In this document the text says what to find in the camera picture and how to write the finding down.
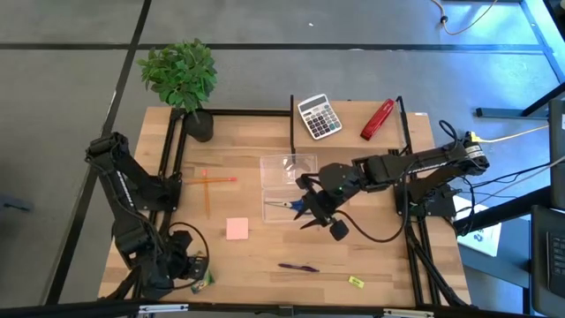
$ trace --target black pot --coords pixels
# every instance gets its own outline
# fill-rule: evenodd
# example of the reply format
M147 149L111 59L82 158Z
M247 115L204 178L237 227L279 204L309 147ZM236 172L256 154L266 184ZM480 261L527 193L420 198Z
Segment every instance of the black pot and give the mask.
M214 117L209 111L203 109L196 110L195 114L191 111L185 115L185 133L192 136L199 142L206 142L214 137Z

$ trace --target scissors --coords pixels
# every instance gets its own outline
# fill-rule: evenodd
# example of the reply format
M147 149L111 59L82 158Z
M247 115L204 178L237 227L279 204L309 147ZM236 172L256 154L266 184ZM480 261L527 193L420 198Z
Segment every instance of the scissors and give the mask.
M289 208L289 209L293 209L297 212L299 212L303 207L304 207L304 203L302 202L302 199L297 200L297 201L265 201L265 204L273 206L273 207L279 207L279 208Z

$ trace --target white paper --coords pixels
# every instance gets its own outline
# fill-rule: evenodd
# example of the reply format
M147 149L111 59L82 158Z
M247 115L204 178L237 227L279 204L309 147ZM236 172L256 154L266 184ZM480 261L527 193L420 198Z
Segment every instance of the white paper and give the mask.
M456 205L456 211L470 207L471 202L459 196L453 197L453 202ZM475 213L487 209L484 205L476 205ZM469 215L470 209L457 213L456 220L464 218ZM498 223L484 230L473 231L467 235L457 237L457 242L463 246L467 246L483 254L496 257L498 253L498 243L501 238L502 224Z

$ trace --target plastic box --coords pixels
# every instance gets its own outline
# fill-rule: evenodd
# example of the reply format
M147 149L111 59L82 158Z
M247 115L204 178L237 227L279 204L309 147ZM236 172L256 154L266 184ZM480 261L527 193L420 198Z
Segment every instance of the plastic box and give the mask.
M260 158L263 202L263 222L294 221L297 211L265 204L266 201L291 202L302 198L305 190L298 188L296 179L303 173L318 173L316 155L266 155ZM304 215L300 221L312 220Z

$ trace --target calculator display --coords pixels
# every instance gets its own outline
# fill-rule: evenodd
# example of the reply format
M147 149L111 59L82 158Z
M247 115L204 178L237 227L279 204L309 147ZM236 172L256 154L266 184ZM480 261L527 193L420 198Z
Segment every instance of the calculator display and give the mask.
M317 98L317 99L315 99L315 100L313 100L313 101L311 101L311 102L307 102L306 104L301 105L301 106L300 106L300 111L309 110L310 108L316 107L316 106L320 105L320 104L323 103L323 102L326 102L326 97L323 97L323 96L322 96L322 97Z

